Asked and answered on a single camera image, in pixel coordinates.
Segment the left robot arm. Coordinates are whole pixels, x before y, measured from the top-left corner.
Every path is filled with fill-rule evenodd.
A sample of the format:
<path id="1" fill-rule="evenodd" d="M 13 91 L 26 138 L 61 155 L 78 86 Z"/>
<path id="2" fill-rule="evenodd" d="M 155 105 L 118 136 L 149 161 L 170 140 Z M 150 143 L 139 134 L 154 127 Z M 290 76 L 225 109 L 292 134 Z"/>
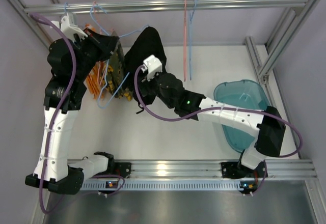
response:
<path id="1" fill-rule="evenodd" d="M 98 34 L 89 28 L 76 40 L 60 38 L 51 43 L 47 61 L 52 78 L 45 88 L 44 135 L 34 172 L 25 184 L 58 194 L 75 195 L 83 182 L 113 168 L 109 153 L 94 153 L 86 160 L 68 164 L 72 128 L 86 92 L 87 76 L 98 61 L 108 60 L 117 50 L 119 38 Z"/>

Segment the black trousers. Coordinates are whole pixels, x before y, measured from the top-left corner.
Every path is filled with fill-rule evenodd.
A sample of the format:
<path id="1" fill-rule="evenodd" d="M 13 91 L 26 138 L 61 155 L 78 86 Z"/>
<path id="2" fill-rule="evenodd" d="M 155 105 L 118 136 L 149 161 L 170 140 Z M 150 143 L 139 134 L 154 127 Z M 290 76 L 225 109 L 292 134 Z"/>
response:
<path id="1" fill-rule="evenodd" d="M 137 114 L 141 113 L 144 109 L 139 103 L 135 93 L 133 82 L 134 74 L 136 69 L 143 64 L 143 60 L 151 55 L 154 55 L 161 61 L 162 70 L 166 72 L 165 65 L 167 62 L 167 57 L 164 52 L 161 38 L 158 31 L 149 26 L 140 33 L 130 50 L 124 56 L 124 73 L 129 73 L 129 75 L 124 82 L 123 89 L 129 89 L 129 91 L 132 92 L 134 100 L 138 103 L 139 108 L 142 109 L 141 111 L 137 112 Z"/>

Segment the camouflage trousers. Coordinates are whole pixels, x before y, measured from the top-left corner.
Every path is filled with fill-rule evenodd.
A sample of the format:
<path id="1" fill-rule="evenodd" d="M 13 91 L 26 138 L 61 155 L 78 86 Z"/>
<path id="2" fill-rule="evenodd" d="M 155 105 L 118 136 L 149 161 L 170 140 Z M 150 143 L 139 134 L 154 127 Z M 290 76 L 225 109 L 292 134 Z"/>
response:
<path id="1" fill-rule="evenodd" d="M 132 92 L 129 88 L 123 88 L 123 80 L 126 77 L 124 52 L 119 40 L 113 55 L 109 59 L 107 74 L 105 76 L 107 85 L 105 89 L 115 98 L 125 97 L 132 100 Z"/>

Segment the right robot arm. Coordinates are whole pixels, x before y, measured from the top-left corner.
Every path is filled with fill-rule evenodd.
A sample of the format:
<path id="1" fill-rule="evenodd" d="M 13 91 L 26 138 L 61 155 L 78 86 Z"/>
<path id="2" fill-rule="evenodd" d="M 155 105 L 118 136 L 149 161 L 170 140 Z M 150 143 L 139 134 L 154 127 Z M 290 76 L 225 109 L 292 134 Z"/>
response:
<path id="1" fill-rule="evenodd" d="M 137 98 L 142 106 L 147 96 L 159 98 L 179 117 L 175 121 L 192 119 L 210 121 L 241 130 L 254 138 L 241 152 L 238 162 L 222 164 L 223 176 L 230 179 L 253 177 L 264 166 L 267 157 L 280 157 L 285 134 L 285 122 L 275 107 L 250 110 L 215 101 L 203 94 L 183 87 L 181 80 L 171 73 L 157 73 L 155 77 L 134 77 Z"/>

